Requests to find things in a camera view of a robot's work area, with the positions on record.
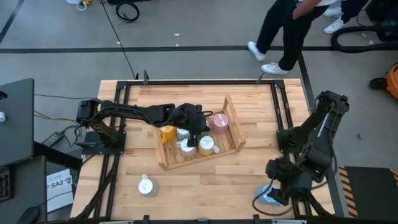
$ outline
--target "wooden table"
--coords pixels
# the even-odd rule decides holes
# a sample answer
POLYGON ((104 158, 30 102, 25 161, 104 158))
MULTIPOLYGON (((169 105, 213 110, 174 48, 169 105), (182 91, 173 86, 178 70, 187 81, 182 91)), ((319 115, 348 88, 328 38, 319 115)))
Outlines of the wooden table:
MULTIPOLYGON (((309 114, 301 82, 299 79, 284 81, 294 125, 301 125, 309 114)), ((98 98, 113 101, 116 82, 102 81, 98 98)), ((150 215, 153 220, 251 219, 257 213, 251 206, 255 189, 270 182, 265 174, 268 160, 281 156, 269 85, 134 86, 130 90, 129 105, 193 103, 203 105, 204 110, 218 110, 223 106, 225 95, 231 95, 246 135, 247 143, 240 153, 163 171, 157 164, 151 127, 142 121, 126 121, 126 149, 119 163, 112 220, 142 220, 144 215, 150 215), (138 192, 142 174, 158 181, 158 196, 147 198, 138 192)), ((280 91, 278 98, 286 128, 280 91)), ((103 156, 95 156, 81 169, 71 217, 83 210, 98 188, 102 161, 103 156)), ((326 210, 334 212, 327 186, 314 190, 313 194, 326 210)), ((107 195, 105 193, 101 215, 104 215, 107 195)), ((287 207, 259 205, 259 208, 278 213, 287 207)), ((283 217, 294 217, 293 211, 283 217)))

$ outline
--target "shoe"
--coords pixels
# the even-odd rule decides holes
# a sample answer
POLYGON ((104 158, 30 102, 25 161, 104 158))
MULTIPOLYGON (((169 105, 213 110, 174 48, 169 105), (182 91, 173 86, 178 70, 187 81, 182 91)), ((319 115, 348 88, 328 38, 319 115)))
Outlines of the shoe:
POLYGON ((330 24, 328 27, 326 27, 323 32, 325 34, 332 34, 341 28, 343 28, 346 24, 341 19, 337 19, 334 23, 330 24))
POLYGON ((265 64, 261 66, 261 70, 268 74, 276 74, 276 75, 286 75, 288 71, 285 71, 279 67, 277 63, 271 62, 269 64, 265 64))
POLYGON ((257 61, 263 62, 266 59, 266 55, 261 53, 256 47, 256 43, 253 41, 248 42, 248 49, 254 55, 257 61))
POLYGON ((327 9, 323 15, 326 17, 340 18, 340 16, 343 15, 343 12, 341 11, 341 7, 333 7, 327 9))

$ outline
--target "concrete floor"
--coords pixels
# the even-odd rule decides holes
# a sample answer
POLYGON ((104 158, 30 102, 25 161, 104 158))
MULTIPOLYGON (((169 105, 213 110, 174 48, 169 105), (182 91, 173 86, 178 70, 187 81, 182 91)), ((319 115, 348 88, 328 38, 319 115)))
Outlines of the concrete floor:
MULTIPOLYGON (((17 2, 0 1, 0 28, 6 24, 17 2)), ((262 0, 152 0, 137 3, 141 16, 132 24, 119 21, 114 6, 106 4, 106 8, 125 47, 243 46, 249 40, 256 40, 272 3, 262 0)), ((363 12, 360 20, 369 24, 363 12)), ((331 22, 333 19, 318 18, 305 46, 329 46, 330 36, 322 29, 331 22)), ((356 25, 354 19, 349 25, 356 25)), ((341 43, 366 45, 370 40, 379 42, 375 34, 364 34, 347 34, 341 37, 341 43)), ((273 46, 282 45, 281 35, 275 38, 273 46)), ((97 1, 81 12, 64 0, 36 0, 22 4, 0 42, 0 51, 119 47, 117 42, 97 1)), ((268 55, 268 60, 277 62, 282 52, 273 50, 268 55)), ((135 72, 142 73, 146 69, 151 79, 257 78, 261 73, 261 64, 245 50, 128 52, 127 56, 135 72)), ((350 111, 343 118, 335 138, 339 165, 398 169, 398 120, 395 119, 398 104, 387 93, 368 88, 371 79, 383 76, 397 62, 398 53, 304 51, 303 57, 315 95, 332 90, 349 97, 350 111)), ((0 54, 0 71, 0 84, 32 77, 36 93, 74 97, 96 96, 101 80, 132 79, 120 52, 0 54)), ((302 78, 299 65, 296 64, 284 77, 302 78)), ((35 109, 53 117, 74 118, 77 104, 76 100, 35 98, 35 109)), ((42 141, 68 125, 68 122, 35 118, 35 140, 42 141)), ((63 152, 78 149, 70 149, 64 141, 56 148, 63 152)), ((66 218, 68 209, 50 214, 49 219, 66 218)))

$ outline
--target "black metal frame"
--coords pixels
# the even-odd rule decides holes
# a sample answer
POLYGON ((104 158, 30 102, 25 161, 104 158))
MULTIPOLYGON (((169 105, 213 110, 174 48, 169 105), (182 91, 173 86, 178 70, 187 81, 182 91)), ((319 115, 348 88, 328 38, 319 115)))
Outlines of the black metal frame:
MULTIPOLYGON (((279 106, 279 100, 277 96, 277 87, 280 88, 280 92, 282 94, 282 101, 284 105, 284 110, 285 110, 285 115, 287 118, 287 124, 289 128, 293 128, 293 121, 292 117, 290 114, 290 108, 289 108, 289 102, 287 100, 287 94, 286 94, 286 89, 285 89, 285 83, 283 80, 255 80, 255 79, 250 79, 250 80, 134 80, 134 81, 118 81, 116 85, 116 92, 114 96, 114 102, 119 102, 120 100, 120 95, 121 95, 121 90, 125 89, 124 91, 124 99, 123 99, 123 104, 126 105, 128 104, 129 101, 129 93, 130 89, 132 86, 142 86, 142 85, 270 85, 271 87, 271 92, 272 92, 272 99, 274 101, 274 109, 275 109, 275 114, 277 118, 277 124, 278 124, 278 129, 283 130, 284 125, 282 121, 282 115, 280 112, 280 106, 279 106)), ((123 118, 120 120, 120 125, 119 125, 119 131, 124 132, 124 125, 126 123, 126 120, 123 118)), ((110 126, 115 127, 115 117, 111 118, 111 123, 110 126)), ((290 160, 290 155, 289 153, 284 153, 284 157, 286 159, 290 160)), ((295 160, 299 158, 299 154, 296 153, 294 154, 295 160)), ((116 163, 116 173, 117 173, 117 167, 119 165, 119 159, 120 155, 115 155, 113 162, 116 163)), ((101 175, 99 178, 99 186, 103 183, 106 174, 107 174, 107 169, 108 169, 108 164, 109 164, 109 156, 105 155, 103 159, 103 166, 101 169, 101 175)), ((105 217, 111 218, 112 214, 112 207, 113 207, 113 198, 114 198, 114 191, 116 188, 116 178, 117 176, 113 178, 113 180, 110 183, 109 187, 109 197, 108 197, 108 202, 106 206, 106 215, 105 217)), ((305 213, 306 215, 312 215, 311 213, 311 208, 310 204, 306 201, 304 202, 305 205, 305 213)), ((292 202, 293 206, 293 211, 294 211, 294 216, 297 217, 300 215, 300 209, 299 209, 299 202, 294 200, 292 202)), ((101 210, 101 200, 98 201, 96 204, 95 210, 94 210, 94 217, 99 217, 100 215, 100 210, 101 210)), ((143 221, 140 220, 135 220, 134 223, 147 223, 149 217, 144 217, 143 221)), ((156 222, 159 223, 200 223, 199 220, 157 220, 156 222)), ((204 223, 269 223, 270 220, 265 220, 265 219, 259 219, 258 215, 254 215, 254 218, 251 220, 205 220, 204 223)))

